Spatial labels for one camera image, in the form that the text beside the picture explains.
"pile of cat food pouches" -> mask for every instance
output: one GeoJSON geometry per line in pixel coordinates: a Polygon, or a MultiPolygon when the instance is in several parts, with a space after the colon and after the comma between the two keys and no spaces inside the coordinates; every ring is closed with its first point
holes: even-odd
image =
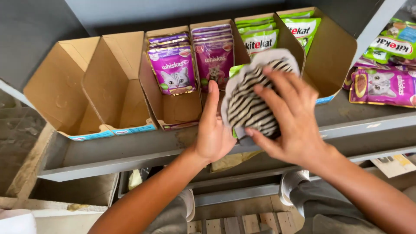
{"type": "Polygon", "coordinates": [[[416,107],[416,24],[391,19],[354,65],[351,103],[416,107]]]}
{"type": "Polygon", "coordinates": [[[163,94],[178,95],[196,90],[191,45],[186,32],[149,38],[147,55],[163,94]]]}
{"type": "Polygon", "coordinates": [[[234,66],[234,39],[230,24],[199,27],[191,30],[197,74],[201,91],[208,92],[208,81],[214,80],[225,90],[229,71],[234,66]]]}
{"type": "Polygon", "coordinates": [[[309,52],[315,33],[321,23],[321,18],[310,18],[312,15],[313,10],[279,15],[282,21],[305,49],[306,54],[309,52]]]}
{"type": "Polygon", "coordinates": [[[276,48],[279,30],[272,16],[240,20],[235,24],[251,58],[259,52],[276,48]]]}

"left hand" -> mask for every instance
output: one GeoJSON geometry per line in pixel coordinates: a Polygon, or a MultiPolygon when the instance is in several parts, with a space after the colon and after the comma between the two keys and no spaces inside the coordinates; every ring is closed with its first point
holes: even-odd
{"type": "Polygon", "coordinates": [[[237,139],[231,128],[224,126],[221,114],[217,114],[220,91],[214,80],[208,83],[208,98],[201,116],[198,137],[194,143],[196,154],[207,164],[224,157],[234,147],[237,139]]]}

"cat image on pouch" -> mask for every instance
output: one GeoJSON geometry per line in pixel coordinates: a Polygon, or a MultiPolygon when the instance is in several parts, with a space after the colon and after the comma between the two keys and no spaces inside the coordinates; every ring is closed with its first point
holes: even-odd
{"type": "Polygon", "coordinates": [[[209,79],[218,82],[218,78],[220,76],[220,66],[217,65],[216,67],[209,67],[209,79]]]}
{"type": "Polygon", "coordinates": [[[396,97],[396,94],[390,89],[390,79],[394,73],[368,74],[368,95],[370,96],[387,96],[396,97]]]}
{"type": "Polygon", "coordinates": [[[176,89],[180,87],[186,87],[190,85],[188,77],[188,68],[184,67],[179,72],[174,72],[168,74],[166,72],[160,73],[165,81],[165,84],[168,85],[169,89],[176,89]]]}

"cardboard box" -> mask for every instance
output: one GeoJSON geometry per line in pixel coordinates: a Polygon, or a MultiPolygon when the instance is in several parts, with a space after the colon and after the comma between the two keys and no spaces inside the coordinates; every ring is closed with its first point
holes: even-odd
{"type": "Polygon", "coordinates": [[[276,29],[279,30],[279,35],[277,35],[277,48],[285,48],[285,49],[288,49],[292,53],[292,55],[295,57],[296,62],[299,66],[300,74],[302,74],[303,67],[305,64],[305,50],[302,48],[302,46],[297,41],[297,39],[294,38],[291,31],[286,27],[285,23],[279,18],[279,16],[276,13],[267,13],[267,14],[262,14],[262,15],[240,17],[240,18],[235,18],[235,21],[253,20],[257,18],[270,17],[270,16],[273,16],[276,22],[276,29]]]}
{"type": "MultiPolygon", "coordinates": [[[[238,33],[238,29],[234,22],[231,19],[228,20],[217,20],[217,21],[210,21],[210,22],[204,22],[204,23],[198,23],[198,24],[191,24],[189,26],[190,30],[199,28],[199,27],[210,27],[215,25],[221,25],[221,24],[230,24],[231,30],[233,33],[234,38],[234,66],[242,65],[242,64],[248,64],[250,63],[250,57],[248,56],[247,50],[245,49],[245,45],[243,40],[241,39],[240,34],[238,33]]],[[[199,73],[196,72],[196,77],[198,83],[200,82],[199,73]]],[[[208,93],[202,92],[202,104],[205,106],[205,101],[207,99],[208,93]]],[[[220,101],[218,102],[219,105],[221,105],[222,98],[224,97],[224,92],[220,92],[220,101]]]]}
{"type": "Polygon", "coordinates": [[[81,86],[99,39],[57,42],[23,90],[45,120],[75,141],[114,135],[101,123],[81,86]]]}
{"type": "Polygon", "coordinates": [[[316,104],[324,104],[342,88],[357,50],[357,41],[316,7],[279,11],[277,14],[308,10],[313,10],[311,18],[321,18],[321,23],[306,57],[302,77],[319,92],[316,104]]]}
{"type": "Polygon", "coordinates": [[[144,32],[103,35],[82,80],[101,122],[116,135],[157,129],[139,80],[144,32]]]}
{"type": "Polygon", "coordinates": [[[175,96],[163,95],[147,58],[147,39],[149,37],[163,36],[177,32],[189,32],[189,28],[188,26],[181,26],[146,32],[141,53],[139,79],[157,122],[164,131],[197,125],[202,114],[199,85],[197,92],[175,96]]]}

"gray pants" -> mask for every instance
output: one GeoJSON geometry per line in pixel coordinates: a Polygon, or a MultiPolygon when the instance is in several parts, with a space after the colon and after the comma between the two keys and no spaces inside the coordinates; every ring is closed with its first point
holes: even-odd
{"type": "MultiPolygon", "coordinates": [[[[334,187],[323,180],[299,184],[290,193],[294,206],[305,214],[298,234],[380,234],[384,233],[334,187]]],[[[187,234],[186,207],[176,197],[150,224],[145,234],[187,234]]]]}

